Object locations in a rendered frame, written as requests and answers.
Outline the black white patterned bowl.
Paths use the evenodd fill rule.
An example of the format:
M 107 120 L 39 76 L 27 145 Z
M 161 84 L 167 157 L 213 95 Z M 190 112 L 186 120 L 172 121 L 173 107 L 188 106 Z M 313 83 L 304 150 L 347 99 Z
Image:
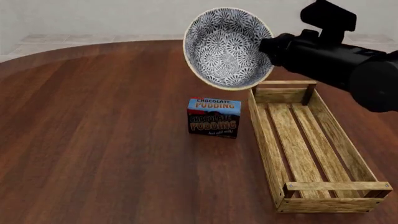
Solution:
M 250 89 L 273 71 L 260 52 L 263 39 L 274 34 L 260 18 L 234 7 L 203 12 L 188 26 L 183 54 L 192 72 L 203 82 L 227 91 Z

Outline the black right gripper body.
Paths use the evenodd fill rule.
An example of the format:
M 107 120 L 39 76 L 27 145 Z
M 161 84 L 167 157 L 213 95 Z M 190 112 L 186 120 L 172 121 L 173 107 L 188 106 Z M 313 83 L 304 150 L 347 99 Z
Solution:
M 288 56 L 288 48 L 293 39 L 294 35 L 288 33 L 271 39 L 262 39 L 259 51 L 266 54 L 274 66 L 293 68 L 294 64 Z

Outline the wooden slat tray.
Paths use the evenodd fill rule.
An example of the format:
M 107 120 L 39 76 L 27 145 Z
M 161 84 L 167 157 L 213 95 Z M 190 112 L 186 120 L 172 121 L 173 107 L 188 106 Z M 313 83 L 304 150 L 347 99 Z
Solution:
M 365 213 L 392 192 L 376 179 L 313 81 L 268 81 L 248 106 L 280 213 Z

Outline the chocolate pudding box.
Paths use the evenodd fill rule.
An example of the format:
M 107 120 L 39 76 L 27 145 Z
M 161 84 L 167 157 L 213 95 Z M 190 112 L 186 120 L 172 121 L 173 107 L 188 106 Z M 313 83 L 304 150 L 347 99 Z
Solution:
M 241 117 L 241 102 L 215 98 L 190 98 L 188 132 L 235 139 Z

